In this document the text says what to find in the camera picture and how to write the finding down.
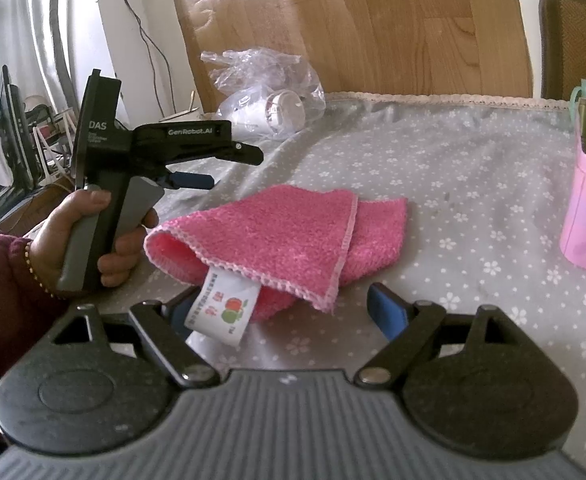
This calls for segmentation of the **person's left hand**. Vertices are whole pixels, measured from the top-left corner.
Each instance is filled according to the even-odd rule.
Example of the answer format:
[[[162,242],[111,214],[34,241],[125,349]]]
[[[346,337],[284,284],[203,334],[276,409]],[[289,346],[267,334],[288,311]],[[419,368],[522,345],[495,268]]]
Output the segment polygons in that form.
[[[110,203],[107,191],[72,192],[51,212],[48,220],[30,243],[29,261],[41,283],[54,291],[61,276],[72,227],[84,217],[99,214]],[[159,224],[159,216],[150,209],[139,226],[115,240],[113,252],[102,256],[96,267],[105,287],[118,287],[127,281],[142,256],[147,229]]]

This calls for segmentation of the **maroon sleeved left forearm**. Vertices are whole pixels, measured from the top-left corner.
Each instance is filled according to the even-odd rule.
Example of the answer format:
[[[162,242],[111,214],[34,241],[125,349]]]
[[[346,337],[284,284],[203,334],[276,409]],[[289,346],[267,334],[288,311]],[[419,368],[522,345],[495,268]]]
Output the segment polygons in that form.
[[[36,280],[28,248],[26,238],[0,235],[0,378],[70,305]]]

